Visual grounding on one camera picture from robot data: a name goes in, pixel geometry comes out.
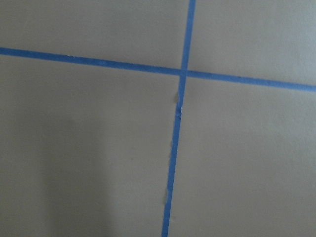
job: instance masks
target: blue line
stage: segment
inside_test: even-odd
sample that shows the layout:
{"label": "blue line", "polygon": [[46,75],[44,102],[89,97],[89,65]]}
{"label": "blue line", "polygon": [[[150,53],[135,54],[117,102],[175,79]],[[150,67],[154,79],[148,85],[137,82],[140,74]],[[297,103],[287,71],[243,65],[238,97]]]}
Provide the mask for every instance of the blue line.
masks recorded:
{"label": "blue line", "polygon": [[175,118],[174,118],[172,148],[171,148],[171,157],[170,157],[168,182],[167,182],[167,200],[164,206],[164,217],[163,217],[162,232],[161,232],[162,237],[168,237],[168,232],[169,232],[174,175],[175,175],[175,168],[176,168],[176,161],[177,161],[182,105],[183,105],[184,92],[185,92],[185,87],[186,87],[186,78],[187,78],[187,70],[188,70],[188,63],[189,63],[195,4],[196,4],[195,0],[190,0],[189,8],[188,8],[186,33],[185,33],[184,46],[183,46],[182,62],[181,62],[181,73],[180,73],[180,80],[179,80],[179,87],[178,87],[178,103],[176,105],[176,112],[175,112]]}
{"label": "blue line", "polygon": [[229,82],[236,82],[236,83],[316,92],[316,85],[282,82],[282,81],[277,81],[277,80],[247,78],[247,77],[239,77],[239,76],[231,76],[231,75],[223,75],[223,74],[215,74],[215,73],[203,73],[203,72],[196,72],[196,71],[188,71],[187,76],[193,77],[193,78],[201,78],[201,79],[222,80],[222,81],[229,81]]}
{"label": "blue line", "polygon": [[165,68],[165,67],[157,67],[157,66],[150,66],[150,65],[133,64],[133,63],[122,63],[122,62],[116,62],[116,61],[110,61],[110,60],[84,58],[84,57],[76,57],[76,56],[53,54],[53,53],[42,53],[42,52],[13,49],[13,48],[0,47],[0,54],[9,55],[9,56],[17,56],[17,57],[25,57],[25,58],[36,58],[36,59],[43,59],[43,60],[50,60],[50,61],[57,61],[57,62],[85,64],[85,65],[92,65],[92,66],[99,66],[99,67],[119,68],[119,69],[150,72],[150,73],[161,73],[161,74],[168,74],[168,75],[180,75],[180,72],[181,72],[181,70],[174,69],[174,68]]}

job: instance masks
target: floor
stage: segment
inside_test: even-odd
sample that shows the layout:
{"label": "floor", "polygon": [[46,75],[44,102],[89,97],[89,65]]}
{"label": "floor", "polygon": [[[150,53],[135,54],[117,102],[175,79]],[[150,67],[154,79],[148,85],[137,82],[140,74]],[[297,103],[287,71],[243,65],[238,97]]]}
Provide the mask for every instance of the floor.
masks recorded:
{"label": "floor", "polygon": [[316,235],[312,0],[3,0],[0,234]]}

